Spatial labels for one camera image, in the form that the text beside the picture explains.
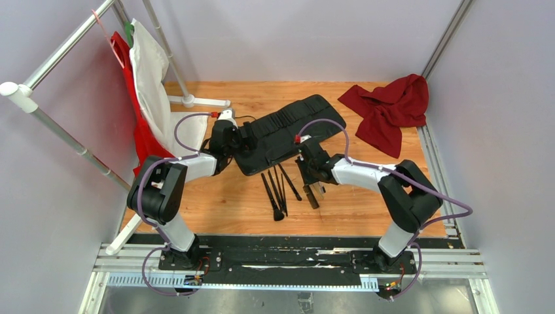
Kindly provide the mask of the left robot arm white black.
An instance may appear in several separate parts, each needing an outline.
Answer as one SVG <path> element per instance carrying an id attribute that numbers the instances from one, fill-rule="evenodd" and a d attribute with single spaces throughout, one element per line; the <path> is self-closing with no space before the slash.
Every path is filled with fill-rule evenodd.
<path id="1" fill-rule="evenodd" d="M 135 178 L 127 206 L 153 227 L 164 241 L 163 251 L 175 255 L 184 270 L 200 263 L 200 240 L 179 214 L 186 183 L 220 174 L 233 155 L 252 150 L 257 140 L 250 123 L 235 126 L 229 120 L 214 123 L 208 147 L 174 158 L 149 156 Z"/>

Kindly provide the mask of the black makeup brush roll case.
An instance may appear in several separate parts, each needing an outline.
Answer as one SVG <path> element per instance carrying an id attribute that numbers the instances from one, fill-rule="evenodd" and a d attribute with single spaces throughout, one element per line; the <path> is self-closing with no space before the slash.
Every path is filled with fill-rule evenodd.
<path id="1" fill-rule="evenodd" d="M 252 176 L 297 155 L 295 136 L 307 123 L 323 118 L 346 127 L 346 121 L 338 111 L 319 94 L 294 101 L 252 122 L 245 122 L 240 127 L 241 135 L 254 147 L 234 154 L 240 171 L 245 176 Z"/>

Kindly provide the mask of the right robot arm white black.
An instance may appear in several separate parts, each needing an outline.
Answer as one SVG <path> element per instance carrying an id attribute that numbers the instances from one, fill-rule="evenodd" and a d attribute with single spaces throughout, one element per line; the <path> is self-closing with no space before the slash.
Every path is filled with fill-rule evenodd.
<path id="1" fill-rule="evenodd" d="M 300 167 L 309 183 L 350 185 L 379 193 L 392 219 L 375 245 L 374 264 L 389 273 L 399 266 L 410 240 L 442 206 L 438 191 L 411 160 L 397 165 L 372 164 L 330 156 L 313 139 L 296 140 Z"/>

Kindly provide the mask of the black comb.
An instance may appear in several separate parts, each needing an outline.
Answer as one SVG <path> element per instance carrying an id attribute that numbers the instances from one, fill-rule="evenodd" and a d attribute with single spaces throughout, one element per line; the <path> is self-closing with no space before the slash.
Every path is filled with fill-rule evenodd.
<path id="1" fill-rule="evenodd" d="M 319 208 L 319 203 L 315 197 L 314 192 L 312 191 L 312 188 L 309 184 L 305 184 L 303 186 L 303 191 L 309 201 L 310 206 L 312 207 L 312 209 L 317 209 Z"/>

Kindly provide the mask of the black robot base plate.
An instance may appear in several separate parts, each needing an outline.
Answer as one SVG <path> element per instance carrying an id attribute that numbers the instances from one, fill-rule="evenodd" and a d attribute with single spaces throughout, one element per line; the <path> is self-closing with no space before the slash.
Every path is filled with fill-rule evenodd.
<path id="1" fill-rule="evenodd" d="M 202 235 L 199 240 L 197 265 L 188 267 L 174 254 L 162 252 L 154 268 L 179 275 L 197 270 L 204 287 L 346 288 L 360 285 L 362 275 L 377 275 L 397 288 L 399 279 L 421 271 L 419 254 L 410 250 L 382 269 L 374 260 L 377 237 Z"/>

